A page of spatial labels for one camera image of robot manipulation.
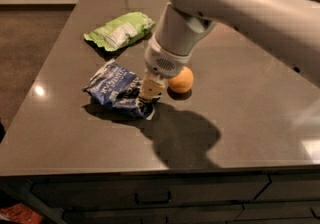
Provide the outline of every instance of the green chip bag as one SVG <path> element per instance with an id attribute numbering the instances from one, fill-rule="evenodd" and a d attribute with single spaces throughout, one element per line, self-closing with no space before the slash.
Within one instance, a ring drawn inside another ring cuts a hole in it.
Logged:
<path id="1" fill-rule="evenodd" d="M 84 39 L 113 52 L 147 35 L 155 22 L 141 12 L 130 12 L 84 34 Z"/>

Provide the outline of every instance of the gray tabletop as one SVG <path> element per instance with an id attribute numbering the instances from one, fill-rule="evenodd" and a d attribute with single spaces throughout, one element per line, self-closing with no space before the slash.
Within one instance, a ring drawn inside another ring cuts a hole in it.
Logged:
<path id="1" fill-rule="evenodd" d="M 83 40 L 129 11 L 158 21 L 166 0 L 79 0 L 0 144 L 0 175 L 214 172 L 320 161 L 320 89 L 224 25 L 196 47 L 192 92 L 165 92 L 151 121 L 81 91 L 110 56 Z M 116 62 L 142 77 L 148 39 Z M 39 96 L 36 88 L 42 87 Z"/>

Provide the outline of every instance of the floor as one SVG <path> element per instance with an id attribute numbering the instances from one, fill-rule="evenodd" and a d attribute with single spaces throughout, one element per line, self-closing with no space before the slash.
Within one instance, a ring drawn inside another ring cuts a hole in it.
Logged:
<path id="1" fill-rule="evenodd" d="M 0 5 L 0 143 L 73 7 Z M 0 191 L 0 223 L 10 223 L 1 216 L 12 223 L 46 223 Z"/>

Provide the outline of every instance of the orange fruit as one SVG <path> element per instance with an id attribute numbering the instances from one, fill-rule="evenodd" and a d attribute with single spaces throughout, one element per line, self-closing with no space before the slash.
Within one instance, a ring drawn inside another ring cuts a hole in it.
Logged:
<path id="1" fill-rule="evenodd" d="M 175 93 L 186 93 L 191 89 L 193 81 L 191 69 L 183 67 L 179 75 L 168 79 L 168 86 Z"/>

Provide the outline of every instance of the crumpled snack bag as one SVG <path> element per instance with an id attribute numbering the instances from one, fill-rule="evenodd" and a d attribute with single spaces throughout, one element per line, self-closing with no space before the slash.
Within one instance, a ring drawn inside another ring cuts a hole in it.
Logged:
<path id="1" fill-rule="evenodd" d="M 141 83 L 142 79 L 112 59 L 96 72 L 83 91 L 109 110 L 150 120 L 155 110 L 153 102 L 138 97 Z"/>
<path id="2" fill-rule="evenodd" d="M 113 52 L 143 38 L 154 26 L 155 22 L 147 15 L 130 12 L 84 34 L 84 39 Z"/>

